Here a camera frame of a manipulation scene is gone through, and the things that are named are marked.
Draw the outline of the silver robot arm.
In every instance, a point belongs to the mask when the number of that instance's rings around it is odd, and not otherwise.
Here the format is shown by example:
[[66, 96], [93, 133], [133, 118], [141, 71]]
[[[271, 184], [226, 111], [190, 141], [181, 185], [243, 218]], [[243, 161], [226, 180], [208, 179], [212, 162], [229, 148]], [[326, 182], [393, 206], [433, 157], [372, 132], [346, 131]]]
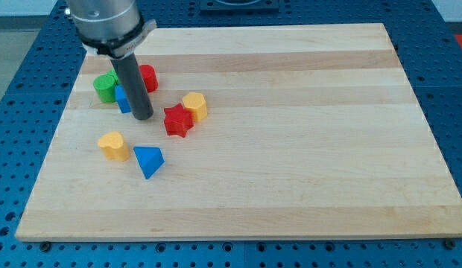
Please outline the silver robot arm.
[[136, 0], [68, 0], [79, 39], [93, 54], [110, 59], [137, 120], [154, 114], [135, 50], [157, 28], [145, 20]]

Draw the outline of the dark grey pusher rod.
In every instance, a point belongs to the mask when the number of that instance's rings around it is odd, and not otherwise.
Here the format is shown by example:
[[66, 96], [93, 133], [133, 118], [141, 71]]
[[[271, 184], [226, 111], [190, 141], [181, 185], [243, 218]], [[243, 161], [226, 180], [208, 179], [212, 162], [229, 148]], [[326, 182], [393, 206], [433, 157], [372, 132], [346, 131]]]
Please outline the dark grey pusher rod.
[[111, 63], [124, 89], [133, 117], [140, 121], [148, 120], [154, 114], [154, 109], [135, 54], [120, 60], [111, 60]]

